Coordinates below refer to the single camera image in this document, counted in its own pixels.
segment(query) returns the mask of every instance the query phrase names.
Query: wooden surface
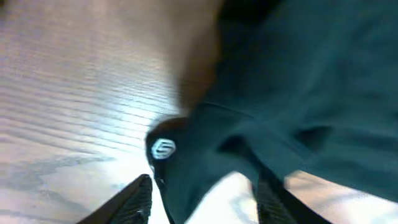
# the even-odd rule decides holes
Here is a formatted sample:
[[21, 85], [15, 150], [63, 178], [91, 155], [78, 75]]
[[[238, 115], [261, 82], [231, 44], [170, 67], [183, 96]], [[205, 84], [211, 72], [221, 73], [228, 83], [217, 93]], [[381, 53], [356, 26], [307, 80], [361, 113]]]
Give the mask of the wooden surface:
[[[75, 223], [150, 174], [146, 132], [186, 115], [212, 81], [219, 5], [8, 1], [1, 14], [0, 223]], [[307, 174], [290, 186], [334, 222], [398, 222], [398, 206], [385, 200]], [[248, 192], [246, 179], [232, 175], [191, 222], [254, 223]], [[151, 223], [167, 223], [158, 191], [152, 213]]]

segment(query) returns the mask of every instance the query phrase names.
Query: clothing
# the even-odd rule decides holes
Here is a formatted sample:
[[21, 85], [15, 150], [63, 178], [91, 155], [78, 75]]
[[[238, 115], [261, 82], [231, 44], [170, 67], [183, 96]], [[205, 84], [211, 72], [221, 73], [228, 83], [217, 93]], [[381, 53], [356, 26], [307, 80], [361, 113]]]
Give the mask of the clothing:
[[303, 170], [398, 202], [397, 9], [227, 1], [216, 81], [169, 134], [177, 150], [154, 160], [169, 218], [183, 223], [232, 171], [258, 186], [264, 170], [281, 182]]

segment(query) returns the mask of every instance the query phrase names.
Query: wood grain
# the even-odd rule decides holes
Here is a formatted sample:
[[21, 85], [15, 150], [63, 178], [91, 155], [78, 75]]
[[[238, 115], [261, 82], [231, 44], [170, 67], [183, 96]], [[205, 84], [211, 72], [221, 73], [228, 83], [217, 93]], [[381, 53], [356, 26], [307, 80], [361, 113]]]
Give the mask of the wood grain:
[[[138, 175], [152, 172], [144, 156], [146, 132], [165, 117], [188, 114], [212, 82], [221, 1], [6, 2], [0, 223], [75, 223]], [[230, 178], [203, 201], [192, 223], [256, 221], [247, 180]], [[293, 177], [292, 191], [327, 218], [398, 220], [397, 205], [381, 199], [359, 202], [380, 205], [366, 219], [358, 213], [365, 207], [344, 208], [341, 216], [339, 208], [348, 202], [339, 195], [356, 193], [311, 178]], [[245, 205], [230, 206], [243, 196]], [[240, 208], [249, 221], [239, 219]], [[219, 216], [204, 221], [212, 212]], [[151, 223], [167, 223], [158, 192], [152, 213]]]

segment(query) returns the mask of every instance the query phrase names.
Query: white logo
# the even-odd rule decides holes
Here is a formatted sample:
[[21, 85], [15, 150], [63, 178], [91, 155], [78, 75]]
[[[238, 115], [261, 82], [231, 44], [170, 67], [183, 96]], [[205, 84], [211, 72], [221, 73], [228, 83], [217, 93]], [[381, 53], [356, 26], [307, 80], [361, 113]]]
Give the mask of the white logo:
[[158, 139], [152, 146], [154, 159], [167, 159], [175, 152], [175, 143], [169, 139]]

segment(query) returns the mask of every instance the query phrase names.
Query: dark green fabric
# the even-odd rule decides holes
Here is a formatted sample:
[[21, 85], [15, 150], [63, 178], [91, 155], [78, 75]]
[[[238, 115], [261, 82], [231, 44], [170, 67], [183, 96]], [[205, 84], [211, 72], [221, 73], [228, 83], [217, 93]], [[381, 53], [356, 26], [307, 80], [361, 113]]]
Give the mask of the dark green fabric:
[[398, 202], [397, 9], [396, 0], [290, 0], [255, 22], [222, 14], [217, 81], [166, 164], [175, 222], [228, 172], [256, 183], [261, 167]]

